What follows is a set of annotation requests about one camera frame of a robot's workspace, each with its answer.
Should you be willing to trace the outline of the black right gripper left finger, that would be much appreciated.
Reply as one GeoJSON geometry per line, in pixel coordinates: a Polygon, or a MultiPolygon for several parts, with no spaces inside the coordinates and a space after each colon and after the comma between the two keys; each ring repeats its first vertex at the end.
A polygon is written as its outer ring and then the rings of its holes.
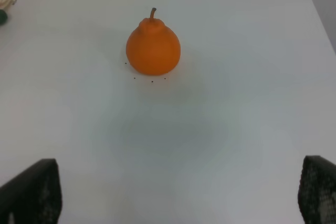
{"type": "Polygon", "coordinates": [[[41,159],[1,186],[1,223],[58,223],[62,192],[56,159],[41,159]]]}

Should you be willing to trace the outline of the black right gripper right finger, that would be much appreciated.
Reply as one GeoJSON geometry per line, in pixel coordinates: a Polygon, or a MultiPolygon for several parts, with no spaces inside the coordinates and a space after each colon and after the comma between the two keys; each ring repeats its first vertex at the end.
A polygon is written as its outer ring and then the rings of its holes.
{"type": "Polygon", "coordinates": [[[298,205],[304,223],[335,223],[335,164],[321,156],[303,160],[298,205]]]}

